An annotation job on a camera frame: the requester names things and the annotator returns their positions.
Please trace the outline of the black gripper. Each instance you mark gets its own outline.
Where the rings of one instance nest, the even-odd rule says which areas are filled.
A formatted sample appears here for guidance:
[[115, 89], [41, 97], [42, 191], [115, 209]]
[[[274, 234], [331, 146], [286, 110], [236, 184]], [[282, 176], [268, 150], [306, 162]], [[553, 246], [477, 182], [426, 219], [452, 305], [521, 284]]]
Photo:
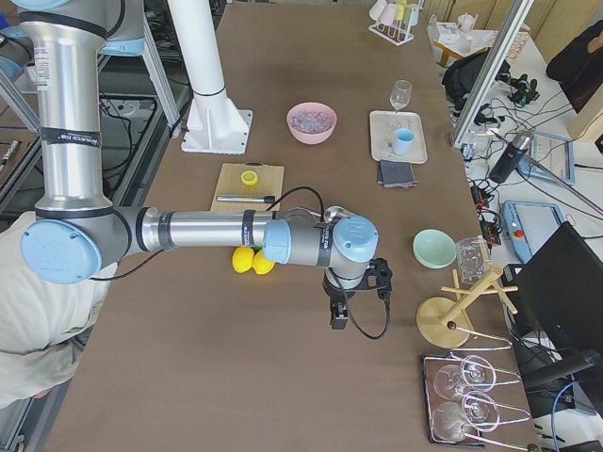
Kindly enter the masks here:
[[344, 280], [327, 269], [323, 278], [323, 289], [330, 299], [330, 325], [333, 330], [344, 330], [348, 322], [348, 302], [356, 292], [375, 291], [384, 302], [385, 310], [390, 310], [392, 293], [392, 270], [383, 258], [371, 259], [360, 281], [348, 288]]

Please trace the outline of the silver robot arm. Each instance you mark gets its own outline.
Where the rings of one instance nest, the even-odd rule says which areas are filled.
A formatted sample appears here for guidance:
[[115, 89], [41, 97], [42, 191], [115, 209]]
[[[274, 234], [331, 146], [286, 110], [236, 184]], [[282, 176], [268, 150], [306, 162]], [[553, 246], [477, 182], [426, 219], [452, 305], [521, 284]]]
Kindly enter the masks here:
[[40, 112], [44, 194], [21, 240], [29, 268], [46, 281], [79, 283], [123, 257], [181, 247], [257, 247], [279, 264], [321, 267], [331, 326], [353, 320], [350, 298], [391, 297], [392, 273], [376, 256], [378, 232], [367, 218], [323, 209], [161, 212], [117, 207], [104, 194], [97, 56], [144, 49], [140, 1], [22, 1], [32, 39]]

